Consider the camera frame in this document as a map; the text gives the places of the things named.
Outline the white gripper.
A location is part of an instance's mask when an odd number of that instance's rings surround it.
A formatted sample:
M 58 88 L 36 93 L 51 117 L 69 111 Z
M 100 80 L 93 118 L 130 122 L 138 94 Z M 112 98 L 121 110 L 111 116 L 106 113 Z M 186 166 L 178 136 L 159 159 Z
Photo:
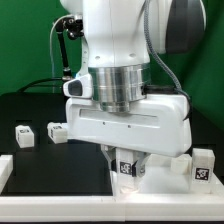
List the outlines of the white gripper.
M 101 144 L 111 171 L 117 171 L 116 148 L 140 151 L 135 171 L 145 175 L 150 154 L 177 157 L 192 144 L 188 102 L 177 94 L 148 94 L 130 104 L 126 113 L 109 113 L 92 99 L 92 78 L 84 75 L 66 82 L 68 138 Z

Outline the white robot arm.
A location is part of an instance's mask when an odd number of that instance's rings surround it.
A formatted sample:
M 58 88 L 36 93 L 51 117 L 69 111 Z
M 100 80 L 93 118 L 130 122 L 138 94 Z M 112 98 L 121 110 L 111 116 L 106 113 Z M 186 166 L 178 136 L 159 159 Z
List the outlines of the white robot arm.
M 202 0 L 60 0 L 83 35 L 82 67 L 65 83 L 68 137 L 101 145 L 111 168 L 145 173 L 152 154 L 191 146 L 190 102 L 181 85 L 149 84 L 150 62 L 202 38 Z

